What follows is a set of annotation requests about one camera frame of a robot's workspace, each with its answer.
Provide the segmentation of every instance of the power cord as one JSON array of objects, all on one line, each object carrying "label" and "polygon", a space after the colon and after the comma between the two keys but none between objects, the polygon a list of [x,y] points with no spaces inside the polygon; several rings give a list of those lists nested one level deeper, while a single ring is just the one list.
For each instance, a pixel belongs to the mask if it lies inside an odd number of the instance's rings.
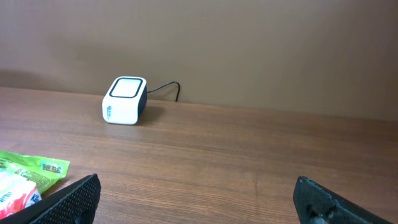
[{"label": "power cord", "polygon": [[159,89],[161,89],[161,88],[163,88],[163,87],[165,87],[165,86],[168,86],[168,85],[170,85],[170,84],[177,84],[177,85],[178,85],[178,92],[177,92],[177,96],[175,97],[175,101],[178,102],[178,96],[180,95],[180,89],[181,89],[181,86],[180,86],[180,84],[179,84],[178,82],[169,82],[169,83],[164,84],[164,85],[162,85],[161,87],[158,87],[158,88],[156,88],[156,89],[154,89],[154,90],[147,91],[147,93],[152,93],[153,91],[159,90]]}]

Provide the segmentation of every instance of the white cube device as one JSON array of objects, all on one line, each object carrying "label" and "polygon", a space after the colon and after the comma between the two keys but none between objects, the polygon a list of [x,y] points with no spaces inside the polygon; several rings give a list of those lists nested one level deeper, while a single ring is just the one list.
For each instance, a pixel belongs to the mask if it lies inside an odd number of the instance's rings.
[{"label": "white cube device", "polygon": [[147,80],[119,77],[102,101],[102,115],[113,124],[136,124],[147,104]]}]

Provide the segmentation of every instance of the wood grain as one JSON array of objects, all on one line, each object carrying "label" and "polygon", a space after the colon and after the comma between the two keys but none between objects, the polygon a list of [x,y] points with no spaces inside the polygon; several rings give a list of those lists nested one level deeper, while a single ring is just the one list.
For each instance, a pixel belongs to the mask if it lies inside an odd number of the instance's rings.
[{"label": "wood grain", "polygon": [[106,124],[102,96],[0,88],[2,150],[65,159],[102,185],[96,223],[299,223],[305,175],[398,223],[398,124],[148,101]]}]

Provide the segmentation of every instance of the green plastic bag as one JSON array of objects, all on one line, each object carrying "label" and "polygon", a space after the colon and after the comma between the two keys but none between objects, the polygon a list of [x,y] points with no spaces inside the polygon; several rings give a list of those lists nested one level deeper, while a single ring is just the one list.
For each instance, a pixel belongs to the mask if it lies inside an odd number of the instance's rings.
[{"label": "green plastic bag", "polygon": [[0,169],[35,182],[40,194],[66,177],[68,167],[69,161],[0,151]]}]

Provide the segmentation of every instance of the package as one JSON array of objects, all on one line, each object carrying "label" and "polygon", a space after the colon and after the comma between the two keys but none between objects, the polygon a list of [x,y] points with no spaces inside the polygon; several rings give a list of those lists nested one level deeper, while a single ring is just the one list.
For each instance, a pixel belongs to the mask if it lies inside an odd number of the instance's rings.
[{"label": "package", "polygon": [[0,169],[36,183],[40,194],[67,176],[69,161],[0,151]]},{"label": "package", "polygon": [[0,169],[0,220],[41,200],[36,183]]}]

